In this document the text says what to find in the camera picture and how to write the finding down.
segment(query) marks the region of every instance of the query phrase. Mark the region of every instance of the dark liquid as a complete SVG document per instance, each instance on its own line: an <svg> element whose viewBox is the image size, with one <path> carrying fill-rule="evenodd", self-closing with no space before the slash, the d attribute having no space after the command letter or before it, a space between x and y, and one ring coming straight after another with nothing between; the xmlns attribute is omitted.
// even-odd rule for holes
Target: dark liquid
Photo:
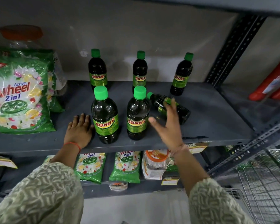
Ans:
<svg viewBox="0 0 280 224"><path fill-rule="evenodd" d="M96 74L96 75L102 75L107 73L107 68L105 62L99 58L99 57L93 57L90 59L88 63L88 71L91 74ZM94 90L96 86L91 85L92 91Z"/></svg>
<svg viewBox="0 0 280 224"><path fill-rule="evenodd" d="M188 76L190 76L192 69L193 69L193 66L192 66L191 61L183 60L182 62L180 62L178 64L175 74L178 76L181 76L181 77L188 77ZM183 91L184 91L184 87L177 88L177 87L171 85L170 93L172 95L180 96L180 95L182 95Z"/></svg>
<svg viewBox="0 0 280 224"><path fill-rule="evenodd" d="M147 74L147 63L145 60L137 59L133 64L133 75L135 76L146 76ZM140 83L138 86L145 86L146 80L143 83Z"/></svg>
<svg viewBox="0 0 280 224"><path fill-rule="evenodd" d="M94 100L91 105L92 118L97 122L106 122L115 117L118 114L117 106L115 102L107 98L103 101ZM98 135L98 138L104 144L110 144L115 142L119 136L119 128L110 135Z"/></svg>
<svg viewBox="0 0 280 224"><path fill-rule="evenodd" d="M144 119L148 121L147 117L149 115L149 110L150 110L150 105L146 99L137 100L133 97L132 99L130 99L129 103L127 104L127 117L134 121L141 121ZM145 130L138 133L130 132L127 129L127 135L129 136L130 139L140 140L145 136L146 131L147 131L147 127Z"/></svg>
<svg viewBox="0 0 280 224"><path fill-rule="evenodd" d="M159 107L160 107L162 110L161 113L163 113L164 115L167 113L166 108L163 105L165 98L167 98L167 97L164 95L160 95L160 94L152 94L150 97L152 106L155 107L158 111L160 111L159 110ZM177 110L177 114L179 116L179 124L183 125L189 118L191 112L188 109L186 109L185 107L183 107L182 105L177 105L176 110Z"/></svg>

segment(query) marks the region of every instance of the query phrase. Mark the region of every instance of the green wheel emblem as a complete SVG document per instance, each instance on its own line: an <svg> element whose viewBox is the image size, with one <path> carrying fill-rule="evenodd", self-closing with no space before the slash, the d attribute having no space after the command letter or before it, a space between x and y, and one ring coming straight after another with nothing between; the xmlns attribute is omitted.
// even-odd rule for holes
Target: green wheel emblem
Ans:
<svg viewBox="0 0 280 224"><path fill-rule="evenodd" d="M126 162L130 162L133 160L133 156L126 156L126 157L123 157L121 159L122 162L126 163Z"/></svg>
<svg viewBox="0 0 280 224"><path fill-rule="evenodd" d="M96 160L97 160L97 157L93 156L93 157L89 157L89 158L86 158L85 160L83 160L83 163L90 164L90 163L94 163Z"/></svg>
<svg viewBox="0 0 280 224"><path fill-rule="evenodd" d="M2 105L1 112L5 114L14 114L23 111L27 108L27 103L25 101L10 101Z"/></svg>

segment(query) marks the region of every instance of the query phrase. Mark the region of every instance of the black bottle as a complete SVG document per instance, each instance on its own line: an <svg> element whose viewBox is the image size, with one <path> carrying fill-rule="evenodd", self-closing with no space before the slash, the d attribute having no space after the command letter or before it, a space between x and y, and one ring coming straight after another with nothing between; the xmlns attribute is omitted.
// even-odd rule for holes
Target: black bottle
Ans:
<svg viewBox="0 0 280 224"><path fill-rule="evenodd" d="M118 110L115 102L108 98L105 86L94 88L95 100L91 105L93 124L101 142L110 144L119 136Z"/></svg>
<svg viewBox="0 0 280 224"><path fill-rule="evenodd" d="M171 99L169 97L149 92L147 94L147 98L151 100L152 106L155 107L160 113L167 115L167 111L163 103L165 101L171 105ZM179 124L183 125L189 118L191 112L177 102L176 102L176 109L177 109L177 114L179 116Z"/></svg>
<svg viewBox="0 0 280 224"><path fill-rule="evenodd" d="M194 54L187 52L184 60L177 66L175 76L170 88L170 93L174 96L182 95L187 84L188 78L192 72L193 66L191 60Z"/></svg>
<svg viewBox="0 0 280 224"><path fill-rule="evenodd" d="M99 49L92 49L91 56L92 58L88 63L88 71L91 88L94 90L96 86L107 86L107 68L105 62L100 58L101 53Z"/></svg>
<svg viewBox="0 0 280 224"><path fill-rule="evenodd" d="M133 140L142 139L147 131L150 105L145 98L146 88L136 86L134 97L127 104L127 135Z"/></svg>
<svg viewBox="0 0 280 224"><path fill-rule="evenodd" d="M136 86L146 86L147 63L145 52L137 52L137 60L133 64L133 93Z"/></svg>

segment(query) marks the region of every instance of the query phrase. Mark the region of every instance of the green bottle cap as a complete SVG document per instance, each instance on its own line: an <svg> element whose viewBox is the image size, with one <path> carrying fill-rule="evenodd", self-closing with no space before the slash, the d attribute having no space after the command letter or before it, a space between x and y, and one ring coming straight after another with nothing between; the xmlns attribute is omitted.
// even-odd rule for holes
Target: green bottle cap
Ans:
<svg viewBox="0 0 280 224"><path fill-rule="evenodd" d="M143 100L146 97L146 88L144 86L136 86L134 89L134 98Z"/></svg>
<svg viewBox="0 0 280 224"><path fill-rule="evenodd" d="M142 50L139 50L137 52L137 59L144 60L145 59L145 52L142 51Z"/></svg>
<svg viewBox="0 0 280 224"><path fill-rule="evenodd" d="M91 56L92 57L101 57L101 52L99 49L91 49Z"/></svg>
<svg viewBox="0 0 280 224"><path fill-rule="evenodd" d="M193 53L187 52L186 56L184 56L184 59L187 60L187 61L192 61L193 60L193 56L194 56Z"/></svg>
<svg viewBox="0 0 280 224"><path fill-rule="evenodd" d="M153 93L152 92L149 92L147 95L146 95L146 97L148 98L148 99L150 99L150 96L151 95L153 95Z"/></svg>
<svg viewBox="0 0 280 224"><path fill-rule="evenodd" d="M105 86L97 86L94 88L93 92L94 92L94 97L99 101L108 98L108 90Z"/></svg>

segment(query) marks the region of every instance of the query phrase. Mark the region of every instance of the person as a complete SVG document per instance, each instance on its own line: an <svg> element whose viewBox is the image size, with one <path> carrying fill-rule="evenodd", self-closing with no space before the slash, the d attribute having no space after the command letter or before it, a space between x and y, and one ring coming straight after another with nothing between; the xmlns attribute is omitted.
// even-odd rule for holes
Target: person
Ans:
<svg viewBox="0 0 280 224"><path fill-rule="evenodd" d="M182 141L175 100L161 126L150 124L171 151L189 197L191 223L250 224L252 220L215 180L211 179ZM80 148L88 145L94 126L81 114L68 124L64 145L50 163L35 169L0 203L0 224L78 224L83 213L83 191L73 168Z"/></svg>

